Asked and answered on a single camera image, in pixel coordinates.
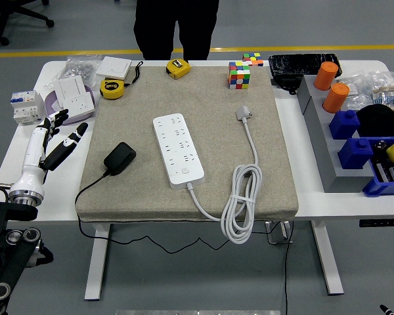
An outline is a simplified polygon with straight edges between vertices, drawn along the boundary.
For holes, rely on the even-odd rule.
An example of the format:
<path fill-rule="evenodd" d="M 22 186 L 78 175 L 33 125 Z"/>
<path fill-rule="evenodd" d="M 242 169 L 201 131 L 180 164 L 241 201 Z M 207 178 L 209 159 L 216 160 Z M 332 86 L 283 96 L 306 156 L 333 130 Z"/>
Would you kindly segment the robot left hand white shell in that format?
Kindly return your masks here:
<path fill-rule="evenodd" d="M 24 157 L 22 175 L 9 192 L 12 203 L 32 206 L 41 205 L 45 191 L 43 184 L 48 171 L 54 171 L 76 148 L 85 134 L 88 124 L 81 123 L 49 155 L 49 141 L 59 132 L 59 127 L 68 118 L 68 110 L 61 110 L 44 118 L 33 130 Z"/>

